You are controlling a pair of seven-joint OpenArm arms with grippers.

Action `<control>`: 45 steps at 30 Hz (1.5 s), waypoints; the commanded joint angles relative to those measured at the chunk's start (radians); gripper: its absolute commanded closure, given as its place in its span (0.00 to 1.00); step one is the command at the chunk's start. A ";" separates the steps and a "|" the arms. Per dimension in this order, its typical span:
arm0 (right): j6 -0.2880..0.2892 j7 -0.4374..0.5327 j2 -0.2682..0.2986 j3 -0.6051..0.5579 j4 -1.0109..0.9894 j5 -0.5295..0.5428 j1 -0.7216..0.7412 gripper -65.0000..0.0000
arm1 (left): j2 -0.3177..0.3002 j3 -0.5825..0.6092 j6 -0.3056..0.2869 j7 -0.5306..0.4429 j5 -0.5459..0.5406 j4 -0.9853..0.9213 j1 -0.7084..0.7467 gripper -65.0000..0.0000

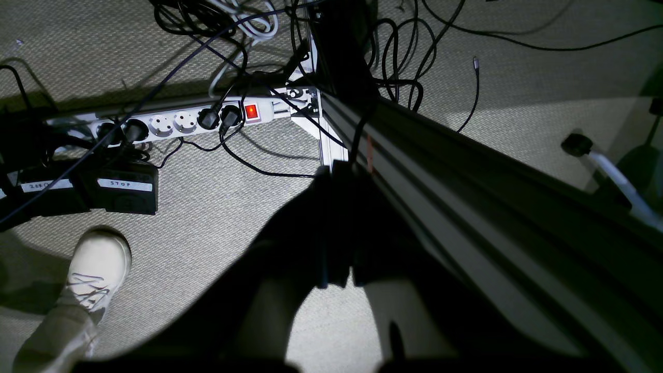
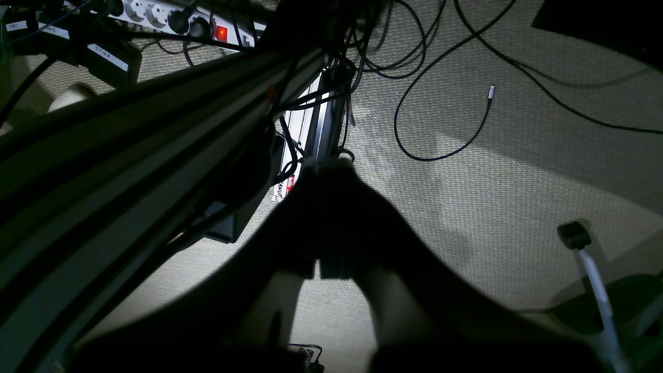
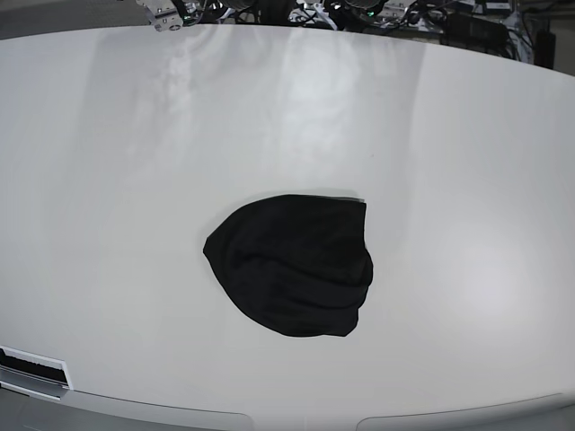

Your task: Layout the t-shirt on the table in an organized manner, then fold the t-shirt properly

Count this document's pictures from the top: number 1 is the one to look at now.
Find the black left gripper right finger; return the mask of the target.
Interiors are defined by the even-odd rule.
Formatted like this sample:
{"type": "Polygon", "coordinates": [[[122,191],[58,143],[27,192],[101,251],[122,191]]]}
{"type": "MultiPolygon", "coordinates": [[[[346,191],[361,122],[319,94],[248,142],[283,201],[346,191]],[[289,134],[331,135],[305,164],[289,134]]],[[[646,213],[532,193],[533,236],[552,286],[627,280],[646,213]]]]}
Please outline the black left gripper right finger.
{"type": "Polygon", "coordinates": [[[643,227],[518,163],[351,165],[385,371],[643,371],[643,227]]]}

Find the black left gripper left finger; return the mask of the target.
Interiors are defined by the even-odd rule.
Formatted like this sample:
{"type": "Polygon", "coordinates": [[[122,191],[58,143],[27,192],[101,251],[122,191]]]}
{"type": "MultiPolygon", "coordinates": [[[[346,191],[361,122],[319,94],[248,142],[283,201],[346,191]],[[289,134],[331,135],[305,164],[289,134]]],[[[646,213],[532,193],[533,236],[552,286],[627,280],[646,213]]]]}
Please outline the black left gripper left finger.
{"type": "Polygon", "coordinates": [[[167,328],[79,372],[216,372],[284,366],[296,313],[314,288],[343,288],[345,246],[333,231],[343,191],[328,171],[282,206],[250,246],[167,328]]]}

